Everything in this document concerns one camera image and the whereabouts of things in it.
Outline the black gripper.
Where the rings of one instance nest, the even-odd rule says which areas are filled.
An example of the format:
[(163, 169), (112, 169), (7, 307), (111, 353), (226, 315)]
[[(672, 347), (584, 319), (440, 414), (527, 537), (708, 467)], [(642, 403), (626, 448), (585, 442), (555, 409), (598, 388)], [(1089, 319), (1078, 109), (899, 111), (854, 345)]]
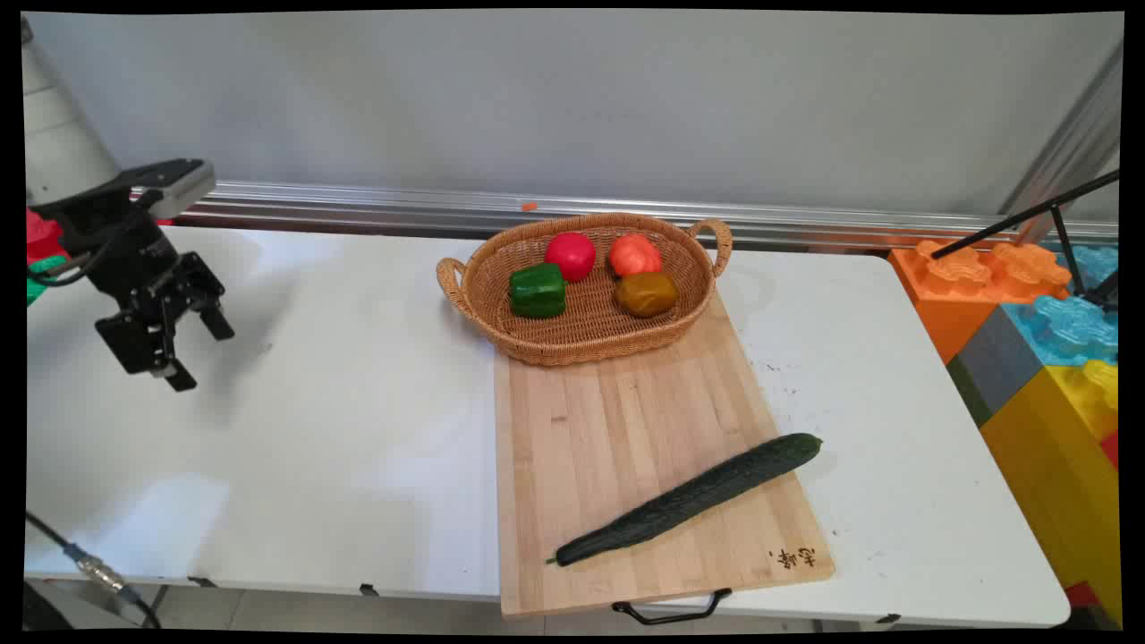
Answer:
[(163, 193), (155, 188), (139, 199), (131, 199), (131, 188), (109, 189), (54, 209), (63, 249), (73, 259), (89, 258), (81, 269), (54, 282), (70, 285), (86, 278), (119, 305), (131, 305), (132, 297), (143, 293), (168, 269), (153, 282), (155, 301), (98, 319), (94, 327), (123, 370), (148, 372), (166, 380), (172, 390), (185, 392), (196, 388), (197, 382), (176, 355), (174, 336), (180, 319), (187, 313), (198, 315), (216, 341), (228, 341), (234, 330), (221, 304), (226, 286), (198, 253), (177, 258), (151, 215), (150, 209), (160, 201)]

